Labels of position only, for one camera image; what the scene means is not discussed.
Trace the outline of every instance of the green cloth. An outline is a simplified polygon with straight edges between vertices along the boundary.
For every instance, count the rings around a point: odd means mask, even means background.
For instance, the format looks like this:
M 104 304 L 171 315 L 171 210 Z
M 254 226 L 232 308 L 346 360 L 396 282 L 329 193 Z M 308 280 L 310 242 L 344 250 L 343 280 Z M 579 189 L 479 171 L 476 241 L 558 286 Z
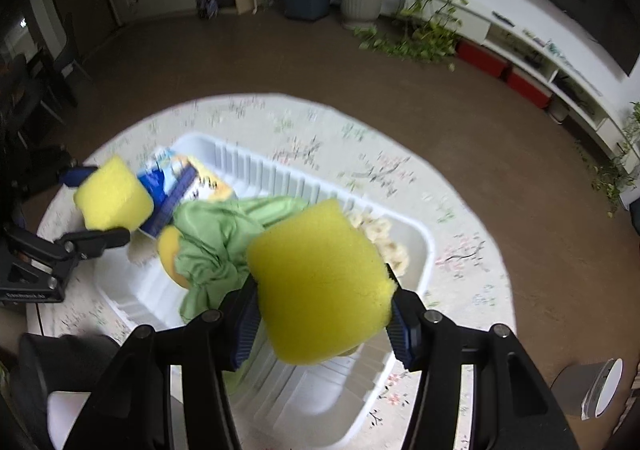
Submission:
M 191 285 L 180 306 L 182 319 L 189 322 L 218 308 L 229 291 L 240 289 L 249 275 L 245 252 L 252 239 L 307 206 L 288 196 L 179 205 L 174 225 L 182 238 L 175 271 Z

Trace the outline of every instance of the dining table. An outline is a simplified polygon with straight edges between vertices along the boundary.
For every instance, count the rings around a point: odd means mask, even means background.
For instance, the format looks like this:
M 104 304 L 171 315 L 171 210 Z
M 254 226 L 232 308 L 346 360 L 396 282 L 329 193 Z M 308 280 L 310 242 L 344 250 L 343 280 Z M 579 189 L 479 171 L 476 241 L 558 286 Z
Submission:
M 426 308 L 460 326 L 488 330 L 501 323 L 516 330 L 510 279 L 498 246 L 455 188 L 427 159 L 331 107 L 285 94 L 197 99 L 130 126 L 85 163 L 100 165 L 118 155 L 137 171 L 158 146 L 171 146 L 190 132 L 241 146 L 422 222 L 436 246 L 423 297 Z M 72 197 L 71 189 L 58 191 L 38 228 L 41 237 L 53 240 L 82 227 Z M 127 338 L 130 328 L 94 285 L 94 267 L 87 261 L 76 268 L 63 303 L 39 305 L 43 334 L 99 331 L 119 343 Z M 40 334 L 36 306 L 29 304 L 27 312 L 29 331 Z M 464 366 L 456 450 L 469 444 L 472 380 L 472 367 Z M 345 448 L 399 449 L 419 381 L 420 372 L 408 372 L 395 362 L 363 427 Z M 285 450 L 281 442 L 251 427 L 239 429 L 239 438 L 248 450 Z

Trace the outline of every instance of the screw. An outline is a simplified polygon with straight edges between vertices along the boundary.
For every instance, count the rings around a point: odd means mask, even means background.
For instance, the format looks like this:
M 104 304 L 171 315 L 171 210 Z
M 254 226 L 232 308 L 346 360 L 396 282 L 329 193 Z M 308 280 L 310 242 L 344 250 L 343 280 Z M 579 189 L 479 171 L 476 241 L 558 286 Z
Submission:
M 442 320 L 442 313 L 440 311 L 436 311 L 435 309 L 429 309 L 424 313 L 424 319 L 427 322 L 431 322 L 432 324 L 437 324 L 440 320 Z
M 213 324 L 213 322 L 217 322 L 218 320 L 220 320 L 221 316 L 222 316 L 222 313 L 217 309 L 209 309 L 208 311 L 205 311 L 204 313 L 202 313 L 202 319 L 207 324 Z
M 136 327 L 133 331 L 133 335 L 136 338 L 146 338 L 152 333 L 153 329 L 148 325 L 141 325 Z
M 511 334 L 511 329 L 505 324 L 496 324 L 494 325 L 494 333 L 496 333 L 500 338 L 506 338 Z

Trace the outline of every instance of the white wall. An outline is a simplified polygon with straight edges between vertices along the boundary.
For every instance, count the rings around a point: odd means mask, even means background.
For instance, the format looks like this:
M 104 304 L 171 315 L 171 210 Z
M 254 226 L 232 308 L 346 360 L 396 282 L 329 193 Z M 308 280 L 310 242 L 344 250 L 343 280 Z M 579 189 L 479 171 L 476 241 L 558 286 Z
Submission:
M 601 46 L 548 0 L 476 0 L 498 11 L 543 40 L 553 39 L 569 61 L 598 88 L 619 120 L 629 114 L 629 101 L 640 100 L 640 67 L 629 77 Z M 391 14 L 398 0 L 385 0 L 383 13 Z

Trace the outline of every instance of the doorway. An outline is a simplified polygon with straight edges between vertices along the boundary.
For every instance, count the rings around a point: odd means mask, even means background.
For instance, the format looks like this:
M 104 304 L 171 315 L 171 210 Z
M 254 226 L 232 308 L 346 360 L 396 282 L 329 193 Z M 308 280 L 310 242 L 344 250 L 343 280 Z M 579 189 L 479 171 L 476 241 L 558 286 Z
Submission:
M 78 53 L 82 57 L 102 44 L 118 27 L 109 0 L 53 0 L 60 22 L 71 13 Z

